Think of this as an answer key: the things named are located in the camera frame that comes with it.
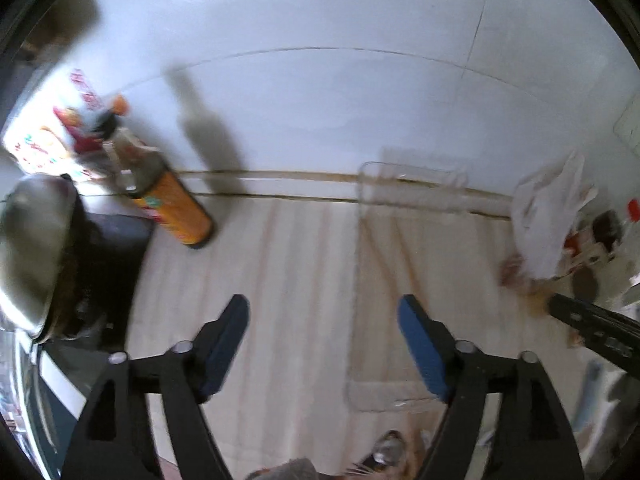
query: blue gripper pad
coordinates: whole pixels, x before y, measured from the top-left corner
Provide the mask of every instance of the blue gripper pad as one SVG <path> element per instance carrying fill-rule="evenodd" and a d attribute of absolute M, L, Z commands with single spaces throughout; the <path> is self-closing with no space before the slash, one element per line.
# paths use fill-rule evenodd
<path fill-rule="evenodd" d="M 427 389 L 443 402 L 450 397 L 446 365 L 453 358 L 455 340 L 446 327 L 427 316 L 414 296 L 398 305 L 398 325 Z"/>

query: plastic bag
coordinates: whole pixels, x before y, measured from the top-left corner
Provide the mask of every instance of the plastic bag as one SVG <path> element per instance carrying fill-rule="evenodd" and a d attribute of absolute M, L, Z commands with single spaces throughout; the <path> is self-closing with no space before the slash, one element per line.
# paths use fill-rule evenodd
<path fill-rule="evenodd" d="M 521 270 L 528 278 L 545 280 L 556 275 L 564 240 L 586 203 L 583 168 L 584 156 L 573 152 L 516 186 L 511 222 L 516 248 L 523 258 Z"/>

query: red cap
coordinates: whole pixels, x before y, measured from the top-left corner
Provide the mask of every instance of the red cap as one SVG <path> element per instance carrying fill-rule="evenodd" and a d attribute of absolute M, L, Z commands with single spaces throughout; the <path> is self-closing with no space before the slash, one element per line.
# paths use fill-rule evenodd
<path fill-rule="evenodd" d="M 626 205 L 626 209 L 629 211 L 629 218 L 632 222 L 640 221 L 640 204 L 637 198 L 632 198 Z"/>

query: metal lid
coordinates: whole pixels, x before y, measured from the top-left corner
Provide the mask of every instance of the metal lid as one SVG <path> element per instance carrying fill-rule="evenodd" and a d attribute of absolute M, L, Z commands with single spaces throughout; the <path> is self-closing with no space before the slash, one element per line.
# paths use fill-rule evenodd
<path fill-rule="evenodd" d="M 64 177 L 28 175 L 0 218 L 0 308 L 31 338 L 49 314 L 77 196 Z"/>

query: blue object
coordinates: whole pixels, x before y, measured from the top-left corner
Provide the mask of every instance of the blue object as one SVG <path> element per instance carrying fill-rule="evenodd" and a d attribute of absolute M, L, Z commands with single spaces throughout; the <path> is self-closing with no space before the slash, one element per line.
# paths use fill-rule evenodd
<path fill-rule="evenodd" d="M 446 366 L 436 349 L 426 327 L 420 321 L 415 309 L 422 308 L 412 296 L 403 296 L 398 305 L 398 325 L 404 335 L 422 381 L 427 389 L 443 402 L 449 400 L 451 388 L 445 381 Z M 432 322 L 422 311 L 426 322 Z"/>

